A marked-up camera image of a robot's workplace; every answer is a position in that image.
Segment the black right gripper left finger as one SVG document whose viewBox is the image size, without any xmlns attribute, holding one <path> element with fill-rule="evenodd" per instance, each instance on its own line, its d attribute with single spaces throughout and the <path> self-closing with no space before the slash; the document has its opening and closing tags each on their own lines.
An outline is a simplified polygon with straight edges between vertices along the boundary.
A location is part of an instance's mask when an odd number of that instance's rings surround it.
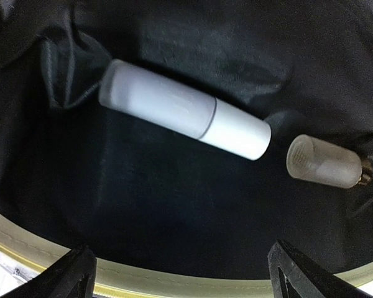
<svg viewBox="0 0 373 298">
<path fill-rule="evenodd" d="M 44 272 L 4 294 L 7 298 L 93 297 L 97 259 L 86 246 L 70 250 Z"/>
</svg>

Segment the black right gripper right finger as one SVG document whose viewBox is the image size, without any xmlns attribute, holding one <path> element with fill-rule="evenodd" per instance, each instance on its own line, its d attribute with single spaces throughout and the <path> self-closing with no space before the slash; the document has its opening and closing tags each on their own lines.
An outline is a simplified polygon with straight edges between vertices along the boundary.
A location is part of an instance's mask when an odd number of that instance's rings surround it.
<svg viewBox="0 0 373 298">
<path fill-rule="evenodd" d="M 373 262 L 337 276 L 284 240 L 268 254 L 274 297 L 370 297 L 358 287 L 373 281 Z"/>
</svg>

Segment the pale yellow hard-shell suitcase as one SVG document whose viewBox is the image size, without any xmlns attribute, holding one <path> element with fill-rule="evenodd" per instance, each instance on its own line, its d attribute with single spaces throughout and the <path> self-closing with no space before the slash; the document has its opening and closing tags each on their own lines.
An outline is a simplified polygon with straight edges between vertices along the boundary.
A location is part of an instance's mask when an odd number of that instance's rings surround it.
<svg viewBox="0 0 373 298">
<path fill-rule="evenodd" d="M 102 107 L 118 58 L 266 120 L 250 161 Z M 373 170 L 373 1 L 0 1 L 0 240 L 50 265 L 87 244 L 117 291 L 270 292 L 286 240 L 332 273 L 373 262 L 373 177 L 291 177 L 309 135 Z"/>
</svg>

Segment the frosted gold-collar spray bottle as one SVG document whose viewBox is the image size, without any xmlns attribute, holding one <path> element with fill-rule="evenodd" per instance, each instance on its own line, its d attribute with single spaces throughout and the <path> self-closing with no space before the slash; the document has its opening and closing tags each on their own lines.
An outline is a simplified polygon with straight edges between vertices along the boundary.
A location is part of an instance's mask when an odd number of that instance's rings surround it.
<svg viewBox="0 0 373 298">
<path fill-rule="evenodd" d="M 366 185 L 373 177 L 367 158 L 309 135 L 299 135 L 290 144 L 286 166 L 295 179 L 342 189 Z"/>
</svg>

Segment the white cylindrical cosmetic bottle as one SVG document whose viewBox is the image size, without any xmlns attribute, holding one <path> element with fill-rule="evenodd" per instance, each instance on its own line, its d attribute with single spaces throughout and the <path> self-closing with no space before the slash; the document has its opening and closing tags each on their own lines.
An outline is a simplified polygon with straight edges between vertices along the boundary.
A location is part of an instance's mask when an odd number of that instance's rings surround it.
<svg viewBox="0 0 373 298">
<path fill-rule="evenodd" d="M 105 71 L 99 103 L 252 161 L 271 139 L 267 122 L 122 60 L 113 60 Z"/>
</svg>

